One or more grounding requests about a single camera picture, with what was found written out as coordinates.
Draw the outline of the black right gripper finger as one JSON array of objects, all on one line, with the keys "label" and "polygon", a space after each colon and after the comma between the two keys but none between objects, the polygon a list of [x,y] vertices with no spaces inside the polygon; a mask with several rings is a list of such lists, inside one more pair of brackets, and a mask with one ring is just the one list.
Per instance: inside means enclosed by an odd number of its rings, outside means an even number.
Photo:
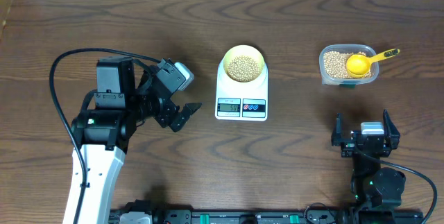
[{"label": "black right gripper finger", "polygon": [[338,113],[335,118],[334,129],[331,135],[332,146],[341,146],[343,144],[341,124],[342,124],[341,113]]},{"label": "black right gripper finger", "polygon": [[397,148],[400,143],[400,132],[392,122],[388,110],[383,111],[385,140],[391,148]]}]

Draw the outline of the yellow scoop cup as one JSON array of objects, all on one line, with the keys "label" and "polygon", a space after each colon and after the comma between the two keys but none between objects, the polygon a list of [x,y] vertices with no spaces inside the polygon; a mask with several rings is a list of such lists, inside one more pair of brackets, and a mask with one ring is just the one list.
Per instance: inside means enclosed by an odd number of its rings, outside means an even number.
[{"label": "yellow scoop cup", "polygon": [[372,57],[367,57],[361,54],[353,54],[347,59],[345,64],[346,71],[348,75],[353,78],[362,78],[370,71],[373,63],[395,57],[399,53],[399,49],[390,49]]}]

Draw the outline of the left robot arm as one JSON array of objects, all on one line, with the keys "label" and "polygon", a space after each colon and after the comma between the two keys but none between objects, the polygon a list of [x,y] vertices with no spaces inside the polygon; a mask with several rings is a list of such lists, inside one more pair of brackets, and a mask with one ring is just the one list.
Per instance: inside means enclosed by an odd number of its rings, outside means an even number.
[{"label": "left robot arm", "polygon": [[79,115],[72,121],[73,171],[64,223],[107,223],[115,184],[128,152],[129,139],[146,119],[161,127],[180,131],[201,103],[183,108],[171,100],[137,96],[127,108],[96,108],[90,101],[99,95],[93,90],[83,100]]}]

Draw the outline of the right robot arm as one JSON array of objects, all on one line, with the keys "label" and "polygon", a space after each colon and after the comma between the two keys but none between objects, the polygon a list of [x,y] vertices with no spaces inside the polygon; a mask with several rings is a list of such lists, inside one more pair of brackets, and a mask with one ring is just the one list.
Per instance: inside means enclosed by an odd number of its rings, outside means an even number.
[{"label": "right robot arm", "polygon": [[336,215],[337,223],[394,223],[394,209],[401,205],[406,177],[401,171],[382,167],[382,159],[398,148],[400,132],[388,111],[383,122],[363,122],[349,138],[342,135],[342,117],[337,115],[331,135],[341,156],[353,162],[350,190],[356,203]]}]

